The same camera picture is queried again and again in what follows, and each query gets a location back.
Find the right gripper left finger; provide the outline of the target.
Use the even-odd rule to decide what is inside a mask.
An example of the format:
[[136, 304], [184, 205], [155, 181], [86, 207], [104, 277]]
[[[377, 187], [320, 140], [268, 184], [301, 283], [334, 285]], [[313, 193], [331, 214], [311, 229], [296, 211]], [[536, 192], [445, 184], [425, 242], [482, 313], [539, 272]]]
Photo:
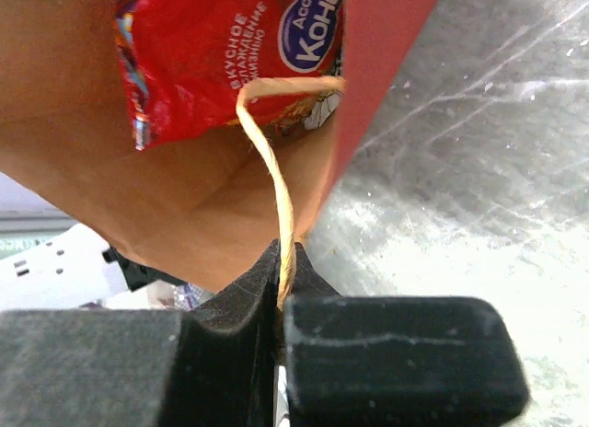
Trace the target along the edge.
[[271, 426], [279, 246], [191, 311], [1, 316], [5, 426]]

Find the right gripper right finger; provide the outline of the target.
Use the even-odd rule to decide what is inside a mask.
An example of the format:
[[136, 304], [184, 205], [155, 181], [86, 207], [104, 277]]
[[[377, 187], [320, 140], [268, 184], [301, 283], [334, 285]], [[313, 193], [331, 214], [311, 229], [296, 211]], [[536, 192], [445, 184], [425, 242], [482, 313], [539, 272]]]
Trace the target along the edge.
[[498, 311], [469, 296], [343, 296], [282, 254], [293, 426], [502, 426], [529, 389]]

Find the red paper bag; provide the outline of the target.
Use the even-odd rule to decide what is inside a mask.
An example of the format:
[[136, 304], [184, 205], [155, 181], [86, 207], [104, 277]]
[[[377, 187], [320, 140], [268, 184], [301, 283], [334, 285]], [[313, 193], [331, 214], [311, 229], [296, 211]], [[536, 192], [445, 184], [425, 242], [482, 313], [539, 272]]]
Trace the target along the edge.
[[[129, 259], [217, 291], [278, 235], [267, 168], [239, 127], [137, 151], [116, 0], [1, 0], [1, 170]], [[295, 235], [313, 224], [438, 0], [346, 0], [343, 99], [276, 141]]]

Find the red candy bag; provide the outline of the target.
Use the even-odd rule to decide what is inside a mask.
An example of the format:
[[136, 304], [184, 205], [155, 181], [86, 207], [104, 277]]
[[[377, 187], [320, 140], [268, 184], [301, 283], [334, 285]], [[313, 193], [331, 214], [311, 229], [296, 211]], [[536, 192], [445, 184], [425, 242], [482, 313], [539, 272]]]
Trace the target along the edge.
[[237, 94], [255, 79], [334, 74], [343, 1], [118, 0], [136, 148], [237, 124]]

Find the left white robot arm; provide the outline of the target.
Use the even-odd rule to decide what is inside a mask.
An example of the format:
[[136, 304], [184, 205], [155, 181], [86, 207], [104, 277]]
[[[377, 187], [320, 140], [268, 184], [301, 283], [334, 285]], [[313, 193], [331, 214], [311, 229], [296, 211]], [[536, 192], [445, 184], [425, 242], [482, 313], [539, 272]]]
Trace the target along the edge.
[[67, 309], [155, 281], [184, 282], [124, 257], [85, 225], [1, 260], [1, 309]]

